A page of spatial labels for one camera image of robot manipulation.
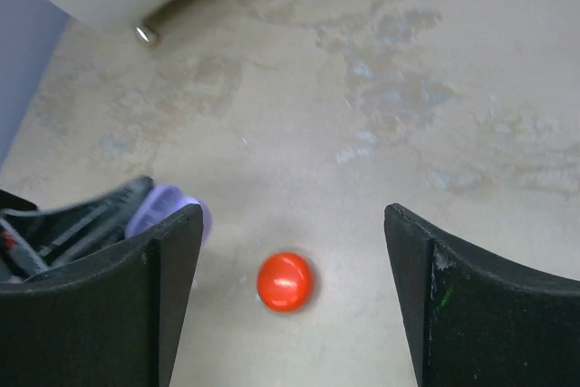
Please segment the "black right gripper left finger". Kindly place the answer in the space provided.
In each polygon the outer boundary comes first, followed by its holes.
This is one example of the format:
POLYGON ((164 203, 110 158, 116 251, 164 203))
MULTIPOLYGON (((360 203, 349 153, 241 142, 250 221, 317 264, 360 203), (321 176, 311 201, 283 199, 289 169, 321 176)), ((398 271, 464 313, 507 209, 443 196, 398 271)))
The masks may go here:
POLYGON ((167 386, 203 232, 188 205, 147 231, 1 287, 4 386, 167 386))

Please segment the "lilac earbud charging case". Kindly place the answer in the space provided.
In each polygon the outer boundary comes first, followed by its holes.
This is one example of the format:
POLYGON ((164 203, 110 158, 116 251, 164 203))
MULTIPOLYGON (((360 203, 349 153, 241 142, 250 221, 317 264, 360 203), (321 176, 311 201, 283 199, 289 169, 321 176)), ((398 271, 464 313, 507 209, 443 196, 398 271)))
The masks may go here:
POLYGON ((151 190, 127 224, 124 237, 134 237, 144 232, 187 205, 201 206, 203 215, 201 241, 205 243, 212 226, 212 217, 207 205, 172 185, 156 185, 151 190))

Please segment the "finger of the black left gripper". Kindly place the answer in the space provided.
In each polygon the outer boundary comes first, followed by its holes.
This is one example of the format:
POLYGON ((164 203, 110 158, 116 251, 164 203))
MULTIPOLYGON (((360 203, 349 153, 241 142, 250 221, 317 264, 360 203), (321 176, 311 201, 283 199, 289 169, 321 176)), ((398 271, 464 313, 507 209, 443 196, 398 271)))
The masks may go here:
POLYGON ((127 224, 152 191, 137 177, 81 203, 55 209, 1 193, 1 275, 36 276, 125 238, 127 224))

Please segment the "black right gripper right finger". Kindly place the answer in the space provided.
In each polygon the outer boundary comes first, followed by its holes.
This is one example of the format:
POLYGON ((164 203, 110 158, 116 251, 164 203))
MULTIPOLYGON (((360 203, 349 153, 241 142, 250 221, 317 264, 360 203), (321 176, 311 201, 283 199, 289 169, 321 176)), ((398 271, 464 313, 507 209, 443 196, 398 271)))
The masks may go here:
POLYGON ((453 236, 400 204, 384 234, 419 386, 576 386, 579 284, 453 236))

